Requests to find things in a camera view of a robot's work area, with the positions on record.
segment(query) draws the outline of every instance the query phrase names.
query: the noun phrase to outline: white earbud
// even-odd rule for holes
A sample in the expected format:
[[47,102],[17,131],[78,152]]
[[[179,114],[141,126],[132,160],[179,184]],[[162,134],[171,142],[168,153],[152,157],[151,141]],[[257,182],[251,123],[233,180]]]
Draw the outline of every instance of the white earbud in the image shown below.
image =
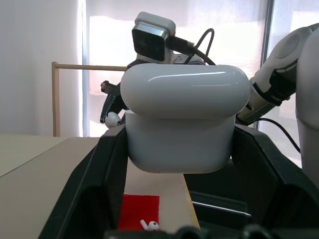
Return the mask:
[[118,114],[114,112],[109,112],[105,116],[105,121],[104,124],[106,125],[107,128],[113,128],[119,125],[121,122],[121,118],[118,116]]
[[145,231],[149,232],[158,231],[160,229],[160,226],[154,221],[150,221],[149,225],[147,225],[144,220],[141,220],[141,225]]

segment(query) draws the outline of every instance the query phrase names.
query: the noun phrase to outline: red pad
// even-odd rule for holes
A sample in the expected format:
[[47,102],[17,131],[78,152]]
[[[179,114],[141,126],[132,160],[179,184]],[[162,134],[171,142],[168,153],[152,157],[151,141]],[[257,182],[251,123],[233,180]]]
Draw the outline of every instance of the red pad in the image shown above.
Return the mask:
[[141,231],[141,220],[159,223],[159,196],[124,194],[118,230]]

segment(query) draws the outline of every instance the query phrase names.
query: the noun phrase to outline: table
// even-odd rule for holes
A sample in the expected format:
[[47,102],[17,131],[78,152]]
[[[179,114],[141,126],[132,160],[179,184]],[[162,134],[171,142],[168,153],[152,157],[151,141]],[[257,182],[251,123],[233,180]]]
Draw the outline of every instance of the table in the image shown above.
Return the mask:
[[[73,169],[97,141],[0,134],[0,238],[37,238]],[[146,173],[129,160],[125,193],[159,195],[164,231],[199,228],[182,174]]]

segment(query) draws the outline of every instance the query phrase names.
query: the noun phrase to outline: white wall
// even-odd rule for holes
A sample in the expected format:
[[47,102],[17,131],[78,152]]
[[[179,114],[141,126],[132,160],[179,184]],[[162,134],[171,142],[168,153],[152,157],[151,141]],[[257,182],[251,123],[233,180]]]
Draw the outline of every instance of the white wall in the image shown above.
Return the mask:
[[[0,3],[0,132],[52,135],[51,62],[77,64],[77,0]],[[61,134],[79,127],[78,72],[61,72]]]

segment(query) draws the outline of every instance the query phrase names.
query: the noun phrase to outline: white charging case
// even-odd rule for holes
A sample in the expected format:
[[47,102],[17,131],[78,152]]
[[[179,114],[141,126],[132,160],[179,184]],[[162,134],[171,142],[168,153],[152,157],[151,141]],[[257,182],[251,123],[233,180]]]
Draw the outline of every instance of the white charging case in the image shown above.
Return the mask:
[[249,82],[233,66],[141,64],[122,77],[129,156],[155,173],[209,173],[229,159]]

